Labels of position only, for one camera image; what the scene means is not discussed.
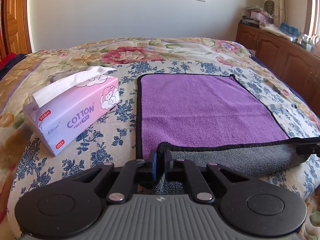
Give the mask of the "purple and grey towel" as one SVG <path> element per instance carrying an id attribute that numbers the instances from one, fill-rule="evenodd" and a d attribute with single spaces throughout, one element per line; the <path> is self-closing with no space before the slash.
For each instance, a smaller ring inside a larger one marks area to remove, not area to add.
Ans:
<path id="1" fill-rule="evenodd" d="M 215 161 L 306 198 L 319 184 L 319 161 L 296 145 L 297 134 L 234 75 L 145 74 L 137 79 L 136 156 L 163 142 L 205 165 Z"/>

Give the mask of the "wooden room door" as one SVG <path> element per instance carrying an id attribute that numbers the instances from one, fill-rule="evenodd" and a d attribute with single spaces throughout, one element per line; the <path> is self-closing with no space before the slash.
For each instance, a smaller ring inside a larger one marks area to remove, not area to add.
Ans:
<path id="1" fill-rule="evenodd" d="M 27 0 L 1 0 L 1 59 L 31 53 L 27 12 Z"/>

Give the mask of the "blue floral white cloth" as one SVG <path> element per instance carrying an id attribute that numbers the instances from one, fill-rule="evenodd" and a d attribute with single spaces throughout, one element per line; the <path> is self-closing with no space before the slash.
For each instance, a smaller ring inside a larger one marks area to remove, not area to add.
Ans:
<path id="1" fill-rule="evenodd" d="M 9 195 L 7 218 L 12 233 L 21 236 L 14 207 L 26 192 L 47 185 L 94 165 L 112 161 L 123 165 L 136 154 L 137 79 L 144 74 L 206 74 L 234 75 L 260 102 L 272 112 L 289 137 L 319 136 L 319 120 L 259 64 L 240 66 L 238 63 L 193 61 L 156 61 L 119 64 L 113 75 L 119 79 L 120 103 L 110 113 L 100 117 L 85 129 L 66 149 L 54 157 L 32 131 L 13 178 Z"/>

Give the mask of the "wooden sideboard cabinet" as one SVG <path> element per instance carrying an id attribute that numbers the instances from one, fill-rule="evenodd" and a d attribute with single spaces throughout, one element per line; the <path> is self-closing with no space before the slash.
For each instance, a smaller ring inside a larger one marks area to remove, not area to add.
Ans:
<path id="1" fill-rule="evenodd" d="M 277 77 L 319 111 L 319 58 L 289 40 L 261 29 L 238 24 L 236 42 L 255 51 Z"/>

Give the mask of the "pink cotton tissue pack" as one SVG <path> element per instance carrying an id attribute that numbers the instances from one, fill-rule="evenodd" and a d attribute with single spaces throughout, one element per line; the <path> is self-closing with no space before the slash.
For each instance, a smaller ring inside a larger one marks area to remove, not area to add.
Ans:
<path id="1" fill-rule="evenodd" d="M 63 77 L 32 94 L 23 107 L 36 136 L 57 156 L 81 132 L 120 101 L 112 67 L 91 66 Z"/>

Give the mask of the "blue gift box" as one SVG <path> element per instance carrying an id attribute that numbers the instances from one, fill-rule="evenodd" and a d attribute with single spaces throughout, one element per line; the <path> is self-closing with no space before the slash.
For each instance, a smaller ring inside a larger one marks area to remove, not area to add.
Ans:
<path id="1" fill-rule="evenodd" d="M 299 35 L 297 28 L 292 27 L 284 22 L 281 23 L 280 30 L 282 33 L 285 33 L 286 35 L 289 35 L 292 37 L 298 37 L 298 35 Z"/>

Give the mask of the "clear plastic bag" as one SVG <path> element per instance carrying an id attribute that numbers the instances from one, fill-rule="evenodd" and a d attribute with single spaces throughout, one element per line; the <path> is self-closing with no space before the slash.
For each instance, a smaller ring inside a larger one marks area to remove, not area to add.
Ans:
<path id="1" fill-rule="evenodd" d="M 273 34 L 273 35 L 276 35 L 276 36 L 278 36 L 278 37 L 285 38 L 285 39 L 287 39 L 287 40 L 289 40 L 289 41 L 291 41 L 291 42 L 297 40 L 297 37 L 294 37 L 294 36 L 292 36 L 292 35 L 290 35 L 290 34 L 286 34 L 286 33 L 282 32 L 282 31 L 281 31 L 278 27 L 276 27 L 274 24 L 269 24 L 269 23 L 267 23 L 267 24 L 265 24 L 264 26 L 261 25 L 259 28 L 260 28 L 261 30 L 263 30 L 263 31 L 266 31 L 266 32 L 271 33 L 271 34 Z"/>

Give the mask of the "patterned beige curtain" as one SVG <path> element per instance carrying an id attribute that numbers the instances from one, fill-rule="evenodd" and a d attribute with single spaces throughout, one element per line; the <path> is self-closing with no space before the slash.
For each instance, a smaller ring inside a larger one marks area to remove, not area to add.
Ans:
<path id="1" fill-rule="evenodd" d="M 282 23 L 286 23 L 285 0 L 274 0 L 274 24 L 280 27 Z"/>

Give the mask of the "pink box on cabinet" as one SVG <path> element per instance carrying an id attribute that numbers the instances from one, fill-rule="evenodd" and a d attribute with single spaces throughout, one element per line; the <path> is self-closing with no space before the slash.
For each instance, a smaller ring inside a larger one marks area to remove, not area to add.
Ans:
<path id="1" fill-rule="evenodd" d="M 251 11 L 251 18 L 258 20 L 262 26 L 274 23 L 273 17 L 264 11 Z"/>

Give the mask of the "green woven fan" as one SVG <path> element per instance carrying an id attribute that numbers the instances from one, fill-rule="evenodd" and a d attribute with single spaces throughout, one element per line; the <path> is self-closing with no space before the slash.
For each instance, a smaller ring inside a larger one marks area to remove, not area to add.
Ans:
<path id="1" fill-rule="evenodd" d="M 274 1 L 268 0 L 264 3 L 264 11 L 269 15 L 274 14 Z"/>

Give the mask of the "floral bed blanket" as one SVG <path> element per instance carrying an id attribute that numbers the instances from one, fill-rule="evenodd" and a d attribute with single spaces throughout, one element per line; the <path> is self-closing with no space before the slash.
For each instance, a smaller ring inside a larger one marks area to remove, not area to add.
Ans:
<path id="1" fill-rule="evenodd" d="M 23 106 L 31 101 L 32 93 L 89 66 L 115 68 L 119 64 L 156 61 L 212 61 L 228 65 L 235 62 L 240 66 L 255 62 L 244 46 L 231 41 L 118 38 L 32 53 L 1 79 L 1 239 L 16 239 L 8 223 L 7 208 L 27 132 L 32 131 L 22 111 Z"/>

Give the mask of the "dark blue bed sheet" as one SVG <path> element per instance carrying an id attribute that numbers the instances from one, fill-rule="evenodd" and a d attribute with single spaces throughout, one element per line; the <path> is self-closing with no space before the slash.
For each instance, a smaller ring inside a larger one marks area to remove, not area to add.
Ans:
<path id="1" fill-rule="evenodd" d="M 16 55 L 17 56 L 13 60 L 11 60 L 9 63 L 7 63 L 3 69 L 0 69 L 0 80 L 3 79 L 3 77 L 5 77 L 5 75 L 9 72 L 9 70 L 11 70 L 13 66 L 15 66 L 16 64 L 18 64 L 20 61 L 22 61 L 27 57 L 27 54 L 24 54 L 24 53 L 16 54 Z"/>

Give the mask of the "red blanket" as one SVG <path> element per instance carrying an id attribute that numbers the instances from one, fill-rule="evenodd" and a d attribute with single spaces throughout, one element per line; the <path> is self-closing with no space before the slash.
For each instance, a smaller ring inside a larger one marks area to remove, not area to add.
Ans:
<path id="1" fill-rule="evenodd" d="M 15 53 L 9 53 L 0 61 L 0 69 L 3 69 L 7 63 L 13 60 L 17 55 Z"/>

